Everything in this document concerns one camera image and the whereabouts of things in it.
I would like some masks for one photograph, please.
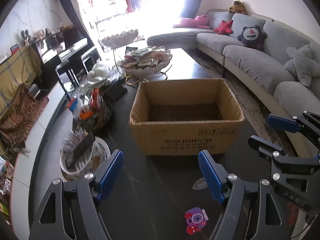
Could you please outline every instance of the pink stuffed animal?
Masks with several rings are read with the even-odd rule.
[[[195,19],[190,18],[180,18],[180,24],[173,25],[173,28],[202,28],[210,29],[208,26],[209,19],[206,15],[199,15]]]

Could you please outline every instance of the black metal bracket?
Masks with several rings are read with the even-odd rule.
[[[290,157],[283,149],[255,135],[248,139],[252,149],[271,163],[271,183],[275,192],[293,201],[309,215],[320,211],[319,159]]]
[[[302,133],[318,149],[320,148],[320,115],[304,111],[295,119]]]

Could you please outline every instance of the star-shaped pillow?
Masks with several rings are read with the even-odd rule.
[[[312,59],[309,44],[301,49],[287,47],[290,60],[284,64],[284,69],[292,76],[298,77],[299,82],[305,87],[310,87],[313,77],[320,77],[320,65]]]
[[[218,28],[213,29],[213,31],[217,32],[217,34],[233,33],[233,31],[230,29],[232,23],[233,20],[230,20],[228,22],[222,20],[220,26]]]

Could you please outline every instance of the rug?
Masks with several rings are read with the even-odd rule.
[[[29,132],[48,102],[48,97],[35,100],[28,87],[20,85],[9,110],[0,120],[0,136],[9,149],[25,149]]]
[[[198,49],[186,51],[207,73],[213,78],[222,78],[224,67],[210,56]],[[244,116],[250,125],[256,131],[257,135],[264,140],[279,145],[290,156],[295,156],[295,150],[283,131],[275,131],[267,124],[266,118],[270,111],[261,103],[261,101],[229,71],[224,78],[227,85],[235,95]]]

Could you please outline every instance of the sofa cushion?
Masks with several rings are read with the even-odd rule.
[[[269,94],[283,81],[294,81],[281,63],[268,54],[240,46],[226,46],[223,55],[261,85]]]
[[[228,22],[232,19],[235,13],[227,12],[208,12],[207,18],[209,19],[209,27],[213,30],[218,28],[221,24],[221,21]]]
[[[320,64],[320,45],[315,41],[312,41],[310,42],[310,48],[311,48],[313,60],[318,64]]]
[[[156,35],[147,38],[149,46],[170,44],[177,42],[192,43],[196,42],[196,36],[199,33],[214,33],[213,30],[200,28],[171,28],[164,30]]]
[[[320,99],[320,77],[312,78],[309,89]]]
[[[290,116],[304,110],[320,114],[320,100],[299,82],[281,82],[273,96]]]
[[[267,34],[264,40],[264,52],[283,65],[289,60],[287,47],[300,49],[310,43],[299,34],[271,21],[266,22],[262,31]]]
[[[244,46],[241,41],[225,35],[200,33],[196,37],[196,41],[207,46],[213,51],[222,55],[223,49],[228,45]]]
[[[320,65],[312,59],[310,45],[304,45],[301,49],[287,47],[287,54],[291,59],[284,64],[284,69],[298,77],[302,85],[310,87],[312,78],[320,77]]]
[[[231,26],[231,30],[233,30],[233,33],[230,34],[230,37],[237,38],[242,33],[243,27],[253,27],[255,25],[259,25],[260,29],[263,28],[266,20],[259,19],[250,15],[235,13],[232,17],[233,24]]]

